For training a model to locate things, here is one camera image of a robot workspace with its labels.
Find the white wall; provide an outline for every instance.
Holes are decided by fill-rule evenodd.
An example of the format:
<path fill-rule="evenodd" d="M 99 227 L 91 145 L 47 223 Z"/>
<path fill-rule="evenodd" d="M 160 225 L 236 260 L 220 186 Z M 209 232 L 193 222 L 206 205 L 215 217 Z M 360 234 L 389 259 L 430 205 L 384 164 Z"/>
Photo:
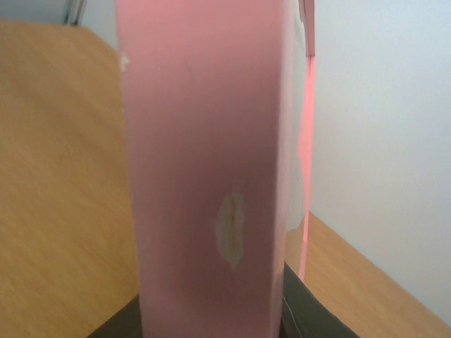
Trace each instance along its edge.
<path fill-rule="evenodd" d="M 451 2 L 316 2 L 312 211 L 451 324 Z"/>

